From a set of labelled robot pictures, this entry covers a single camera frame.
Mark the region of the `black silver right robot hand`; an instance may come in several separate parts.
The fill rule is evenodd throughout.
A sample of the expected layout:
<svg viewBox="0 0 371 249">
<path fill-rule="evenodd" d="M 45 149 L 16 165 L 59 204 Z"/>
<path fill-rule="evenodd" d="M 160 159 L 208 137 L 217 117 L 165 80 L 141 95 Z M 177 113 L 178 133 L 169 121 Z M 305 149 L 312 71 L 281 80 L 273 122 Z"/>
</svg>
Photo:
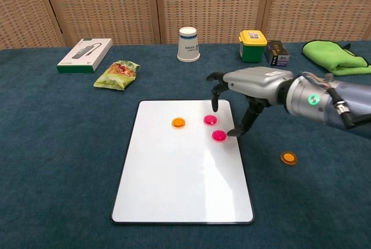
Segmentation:
<svg viewBox="0 0 371 249">
<path fill-rule="evenodd" d="M 252 67 L 232 72 L 212 72 L 207 81 L 218 81 L 212 88 L 212 110 L 218 111 L 219 96 L 222 92 L 232 90 L 243 94 L 248 101 L 248 108 L 241 124 L 230 130 L 227 135 L 240 137 L 247 133 L 264 108 L 279 105 L 279 92 L 294 79 L 290 71 L 268 67 Z"/>
</svg>

